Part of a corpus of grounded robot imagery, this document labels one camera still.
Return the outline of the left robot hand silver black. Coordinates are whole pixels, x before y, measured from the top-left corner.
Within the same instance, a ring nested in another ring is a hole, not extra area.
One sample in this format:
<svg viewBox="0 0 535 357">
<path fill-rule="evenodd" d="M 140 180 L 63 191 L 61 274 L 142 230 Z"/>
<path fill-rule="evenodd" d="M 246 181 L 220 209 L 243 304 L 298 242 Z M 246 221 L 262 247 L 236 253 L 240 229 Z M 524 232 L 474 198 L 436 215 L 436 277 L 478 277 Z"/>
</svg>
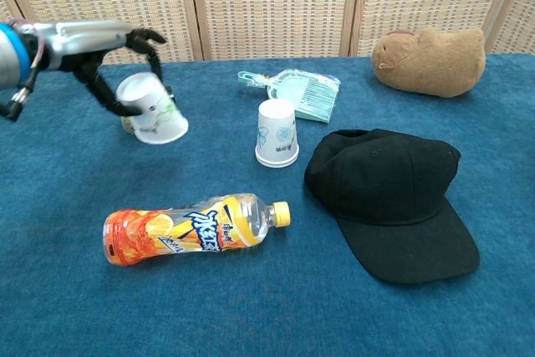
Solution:
<svg viewBox="0 0 535 357">
<path fill-rule="evenodd" d="M 7 23 L 22 38 L 28 51 L 30 71 L 8 103 L 0 103 L 0 115 L 11 121 L 20 116 L 27 97 L 33 92 L 38 74 L 53 70 L 72 73 L 89 92 L 114 115 L 140 115 L 136 107 L 125 106 L 115 97 L 99 74 L 107 53 L 128 48 L 146 56 L 152 73 L 163 79 L 160 58 L 149 44 L 166 39 L 150 28 L 134 28 L 117 19 L 81 20 L 59 23 L 30 23 L 15 20 Z"/>
</svg>

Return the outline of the white paper cup green flower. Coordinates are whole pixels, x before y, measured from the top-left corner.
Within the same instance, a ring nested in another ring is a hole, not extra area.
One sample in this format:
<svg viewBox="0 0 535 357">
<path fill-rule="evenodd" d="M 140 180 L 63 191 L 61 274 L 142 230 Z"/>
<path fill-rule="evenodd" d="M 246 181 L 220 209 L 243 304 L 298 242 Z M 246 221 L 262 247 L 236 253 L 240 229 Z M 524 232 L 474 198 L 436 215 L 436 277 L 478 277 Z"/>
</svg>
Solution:
<svg viewBox="0 0 535 357">
<path fill-rule="evenodd" d="M 119 84 L 116 96 L 121 104 L 141 111 L 140 115 L 130 117 L 135 136 L 141 142 L 170 143 L 189 129 L 188 120 L 154 73 L 132 74 Z"/>
</svg>

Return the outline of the white paper cup blue flower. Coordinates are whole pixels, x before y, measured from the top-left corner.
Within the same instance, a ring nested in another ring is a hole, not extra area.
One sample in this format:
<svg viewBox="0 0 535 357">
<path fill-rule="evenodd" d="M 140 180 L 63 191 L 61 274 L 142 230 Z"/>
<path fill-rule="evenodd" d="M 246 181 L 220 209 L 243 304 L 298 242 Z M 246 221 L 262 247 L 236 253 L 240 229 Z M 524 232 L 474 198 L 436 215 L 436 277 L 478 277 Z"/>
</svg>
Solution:
<svg viewBox="0 0 535 357">
<path fill-rule="evenodd" d="M 255 156 L 285 161 L 299 155 L 293 104 L 285 99 L 267 99 L 258 106 Z"/>
</svg>

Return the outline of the glass jar black lid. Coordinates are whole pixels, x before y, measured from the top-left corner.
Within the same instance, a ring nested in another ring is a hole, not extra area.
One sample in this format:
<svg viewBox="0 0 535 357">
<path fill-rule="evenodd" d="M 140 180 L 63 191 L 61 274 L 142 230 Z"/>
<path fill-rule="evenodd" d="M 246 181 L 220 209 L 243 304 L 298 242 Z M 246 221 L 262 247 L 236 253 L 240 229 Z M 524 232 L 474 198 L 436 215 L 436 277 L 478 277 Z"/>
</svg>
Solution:
<svg viewBox="0 0 535 357">
<path fill-rule="evenodd" d="M 174 95 L 174 92 L 172 90 L 172 87 L 168 84 L 165 85 L 165 88 L 166 88 L 166 92 L 167 94 L 169 95 L 170 99 L 176 103 L 176 98 L 175 98 L 175 95 Z M 121 126 L 122 128 L 128 133 L 128 134 L 131 134 L 131 135 L 134 135 L 135 134 L 135 129 L 134 129 L 134 126 L 130 120 L 130 117 L 121 117 L 120 118 L 120 123 L 121 123 Z"/>
</svg>

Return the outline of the orange iced tea bottle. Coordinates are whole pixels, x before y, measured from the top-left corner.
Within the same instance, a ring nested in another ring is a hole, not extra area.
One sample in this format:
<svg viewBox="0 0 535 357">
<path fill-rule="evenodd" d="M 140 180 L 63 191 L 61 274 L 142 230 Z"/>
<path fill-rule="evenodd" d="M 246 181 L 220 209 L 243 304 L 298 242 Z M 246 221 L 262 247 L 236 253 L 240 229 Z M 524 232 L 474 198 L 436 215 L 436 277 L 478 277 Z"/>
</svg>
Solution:
<svg viewBox="0 0 535 357">
<path fill-rule="evenodd" d="M 215 196 L 183 209 L 124 209 L 104 221 L 104 255 L 130 266 L 169 254 L 237 250 L 257 246 L 270 228 L 290 223 L 285 201 L 268 205 L 252 193 Z"/>
</svg>

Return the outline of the mint dustpan brush set packaged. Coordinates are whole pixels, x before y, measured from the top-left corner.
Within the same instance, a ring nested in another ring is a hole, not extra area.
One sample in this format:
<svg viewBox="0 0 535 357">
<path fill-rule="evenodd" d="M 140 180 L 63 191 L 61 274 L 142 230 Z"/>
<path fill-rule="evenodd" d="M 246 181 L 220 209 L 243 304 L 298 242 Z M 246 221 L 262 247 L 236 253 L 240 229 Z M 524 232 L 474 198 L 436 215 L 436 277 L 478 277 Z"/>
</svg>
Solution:
<svg viewBox="0 0 535 357">
<path fill-rule="evenodd" d="M 303 120 L 329 123 L 341 81 L 301 69 L 285 69 L 274 76 L 247 71 L 237 73 L 239 82 L 264 88 L 269 99 L 285 99 L 293 104 L 295 116 Z"/>
</svg>

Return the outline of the blue carpet table cover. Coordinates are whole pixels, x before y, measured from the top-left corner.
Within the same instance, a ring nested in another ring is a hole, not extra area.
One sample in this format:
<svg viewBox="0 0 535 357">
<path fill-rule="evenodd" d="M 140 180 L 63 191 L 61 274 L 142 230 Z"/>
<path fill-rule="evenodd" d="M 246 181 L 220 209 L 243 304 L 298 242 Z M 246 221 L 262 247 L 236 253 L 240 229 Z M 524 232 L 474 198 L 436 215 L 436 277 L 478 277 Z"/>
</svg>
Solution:
<svg viewBox="0 0 535 357">
<path fill-rule="evenodd" d="M 237 74 L 337 77 L 328 124 L 300 155 L 254 155 L 261 89 Z M 72 75 L 46 72 L 0 117 L 0 357 L 535 357 L 535 56 L 492 54 L 454 99 L 382 85 L 367 58 L 167 64 L 188 133 L 146 145 Z M 481 253 L 467 277 L 404 287 L 370 276 L 303 182 L 339 129 L 381 128 L 461 152 L 448 198 Z M 287 201 L 290 227 L 237 252 L 110 264 L 105 218 L 233 192 Z"/>
</svg>

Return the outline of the black baseball cap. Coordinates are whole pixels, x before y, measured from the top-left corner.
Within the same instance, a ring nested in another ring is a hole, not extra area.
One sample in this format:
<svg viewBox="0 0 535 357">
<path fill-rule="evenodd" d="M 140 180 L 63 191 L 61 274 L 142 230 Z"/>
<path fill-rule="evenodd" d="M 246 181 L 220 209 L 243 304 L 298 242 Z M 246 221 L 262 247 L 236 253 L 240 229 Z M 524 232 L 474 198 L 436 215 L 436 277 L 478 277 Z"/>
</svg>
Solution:
<svg viewBox="0 0 535 357">
<path fill-rule="evenodd" d="M 476 242 L 446 198 L 460 151 L 389 130 L 336 130 L 304 172 L 363 268 L 387 283 L 458 278 L 480 265 Z"/>
</svg>

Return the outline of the brown capybara plush toy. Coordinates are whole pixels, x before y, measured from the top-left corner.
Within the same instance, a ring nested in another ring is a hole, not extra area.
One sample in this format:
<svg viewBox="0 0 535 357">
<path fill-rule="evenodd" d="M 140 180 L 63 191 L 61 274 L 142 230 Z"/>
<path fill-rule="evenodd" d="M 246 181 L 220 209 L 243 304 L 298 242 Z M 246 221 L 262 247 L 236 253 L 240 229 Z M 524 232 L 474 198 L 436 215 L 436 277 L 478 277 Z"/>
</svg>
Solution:
<svg viewBox="0 0 535 357">
<path fill-rule="evenodd" d="M 376 78 L 393 89 L 454 98 L 473 89 L 483 75 L 484 33 L 479 27 L 390 32 L 375 44 L 371 63 Z"/>
</svg>

